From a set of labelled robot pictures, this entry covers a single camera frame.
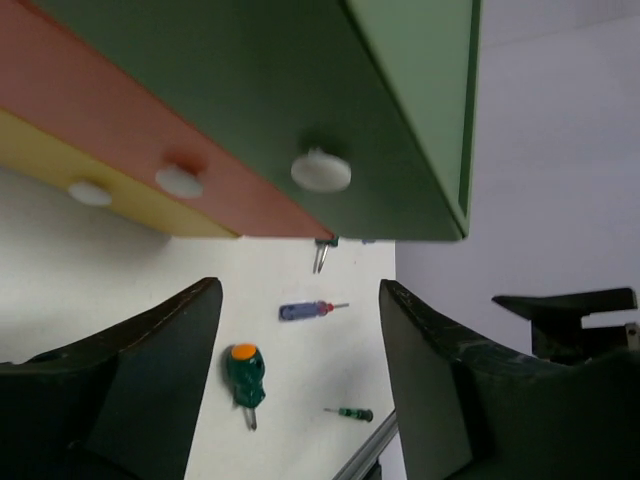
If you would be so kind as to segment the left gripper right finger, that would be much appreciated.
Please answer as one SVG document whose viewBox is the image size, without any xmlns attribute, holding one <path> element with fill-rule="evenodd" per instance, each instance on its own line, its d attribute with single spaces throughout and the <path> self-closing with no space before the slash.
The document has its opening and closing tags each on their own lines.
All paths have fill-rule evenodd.
<svg viewBox="0 0 640 480">
<path fill-rule="evenodd" d="M 586 329 L 634 310 L 628 287 L 499 296 L 527 320 L 523 354 L 436 311 L 399 282 L 380 284 L 387 365 L 411 479 L 635 479 L 639 326 Z"/>
</svg>

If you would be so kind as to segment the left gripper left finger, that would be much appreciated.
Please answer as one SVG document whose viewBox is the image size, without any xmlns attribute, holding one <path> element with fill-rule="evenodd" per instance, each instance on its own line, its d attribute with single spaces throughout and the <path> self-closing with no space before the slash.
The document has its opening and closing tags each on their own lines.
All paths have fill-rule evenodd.
<svg viewBox="0 0 640 480">
<path fill-rule="evenodd" d="M 1 367 L 5 479 L 181 479 L 222 286 L 202 279 L 82 340 Z"/>
</svg>

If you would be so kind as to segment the stubby green screwdriver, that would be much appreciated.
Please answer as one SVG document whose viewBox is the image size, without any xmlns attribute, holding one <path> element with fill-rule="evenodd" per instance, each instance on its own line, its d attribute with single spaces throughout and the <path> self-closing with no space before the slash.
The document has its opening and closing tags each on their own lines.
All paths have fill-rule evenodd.
<svg viewBox="0 0 640 480">
<path fill-rule="evenodd" d="M 259 348 L 251 343 L 232 345 L 225 368 L 233 402 L 243 409 L 250 431 L 257 430 L 257 408 L 266 398 L 266 364 Z"/>
<path fill-rule="evenodd" d="M 326 262 L 326 257 L 330 249 L 336 248 L 339 243 L 339 238 L 334 236 L 331 239 L 316 239 L 316 254 L 313 265 L 313 273 L 320 274 L 324 264 Z"/>
</svg>

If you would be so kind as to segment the green top drawer box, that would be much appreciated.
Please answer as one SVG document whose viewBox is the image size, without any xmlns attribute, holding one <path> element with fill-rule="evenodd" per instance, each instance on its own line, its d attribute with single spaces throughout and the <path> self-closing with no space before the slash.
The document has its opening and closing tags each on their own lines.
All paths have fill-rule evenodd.
<svg viewBox="0 0 640 480">
<path fill-rule="evenodd" d="M 341 237 L 469 232 L 478 1 L 42 1 Z"/>
</svg>

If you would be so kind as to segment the slim green screwdriver right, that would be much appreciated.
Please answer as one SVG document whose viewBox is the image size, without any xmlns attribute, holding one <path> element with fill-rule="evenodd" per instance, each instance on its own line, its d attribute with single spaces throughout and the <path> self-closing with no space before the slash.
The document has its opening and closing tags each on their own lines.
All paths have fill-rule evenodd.
<svg viewBox="0 0 640 480">
<path fill-rule="evenodd" d="M 325 412 L 335 413 L 341 417 L 370 423 L 374 419 L 374 413 L 370 409 L 361 408 L 324 408 Z"/>
</svg>

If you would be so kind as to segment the blue red screwdriver centre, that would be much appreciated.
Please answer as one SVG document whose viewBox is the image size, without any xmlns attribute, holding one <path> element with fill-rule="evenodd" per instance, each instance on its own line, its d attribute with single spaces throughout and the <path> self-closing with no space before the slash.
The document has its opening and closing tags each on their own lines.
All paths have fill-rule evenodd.
<svg viewBox="0 0 640 480">
<path fill-rule="evenodd" d="M 349 303 L 334 304 L 325 301 L 285 304 L 279 308 L 278 318 L 282 322 L 320 318 L 349 306 Z"/>
</svg>

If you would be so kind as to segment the yellow bottom drawer box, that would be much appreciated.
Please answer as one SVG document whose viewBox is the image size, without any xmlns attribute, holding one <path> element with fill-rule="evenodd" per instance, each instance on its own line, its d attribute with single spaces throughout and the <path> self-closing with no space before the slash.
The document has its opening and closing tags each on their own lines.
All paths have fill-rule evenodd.
<svg viewBox="0 0 640 480">
<path fill-rule="evenodd" d="M 109 209 L 178 237 L 236 235 L 204 214 L 164 196 L 3 110 L 1 165 L 67 192 L 77 202 Z"/>
</svg>

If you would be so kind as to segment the orange middle drawer box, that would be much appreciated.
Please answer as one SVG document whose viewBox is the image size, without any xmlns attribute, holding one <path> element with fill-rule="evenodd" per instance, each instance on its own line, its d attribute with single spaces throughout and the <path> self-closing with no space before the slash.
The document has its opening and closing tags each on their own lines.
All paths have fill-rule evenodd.
<svg viewBox="0 0 640 480">
<path fill-rule="evenodd" d="M 1 112 L 236 236 L 327 238 L 284 193 L 29 1 L 1 5 Z"/>
</svg>

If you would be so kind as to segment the aluminium front rail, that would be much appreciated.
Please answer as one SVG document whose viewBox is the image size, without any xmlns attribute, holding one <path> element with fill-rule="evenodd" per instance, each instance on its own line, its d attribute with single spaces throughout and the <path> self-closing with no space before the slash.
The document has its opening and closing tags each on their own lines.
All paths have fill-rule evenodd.
<svg viewBox="0 0 640 480">
<path fill-rule="evenodd" d="M 333 480 L 362 480 L 378 464 L 380 455 L 399 432 L 396 411 L 392 411 L 374 433 L 361 445 Z"/>
</svg>

